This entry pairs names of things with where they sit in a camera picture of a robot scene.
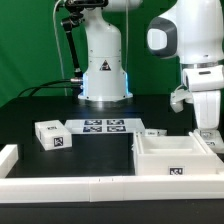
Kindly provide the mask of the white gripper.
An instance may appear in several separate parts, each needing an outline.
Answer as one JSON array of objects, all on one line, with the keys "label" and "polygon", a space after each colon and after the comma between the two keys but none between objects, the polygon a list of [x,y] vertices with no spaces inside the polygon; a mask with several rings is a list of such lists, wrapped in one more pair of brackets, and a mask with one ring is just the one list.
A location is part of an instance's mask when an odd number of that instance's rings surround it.
[{"label": "white gripper", "polygon": [[219,125],[221,90],[224,88],[224,66],[185,68],[183,84],[193,97],[197,127],[216,130]]}]

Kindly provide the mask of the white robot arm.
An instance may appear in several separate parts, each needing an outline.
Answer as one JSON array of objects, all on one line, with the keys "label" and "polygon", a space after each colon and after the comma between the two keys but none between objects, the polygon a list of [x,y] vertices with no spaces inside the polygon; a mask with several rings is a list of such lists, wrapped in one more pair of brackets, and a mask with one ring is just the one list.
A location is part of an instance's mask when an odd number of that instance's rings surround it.
[{"label": "white robot arm", "polygon": [[[104,11],[133,10],[143,0],[108,0],[101,7],[84,9],[88,43],[88,69],[81,98],[91,102],[117,101],[128,94],[127,75],[121,65],[121,34],[102,18]],[[194,105],[197,127],[215,130],[220,120],[224,88],[223,11],[220,0],[177,0],[155,17],[147,29],[147,46],[159,58],[178,57],[181,84],[186,90],[172,94],[174,111],[184,101]]]}]

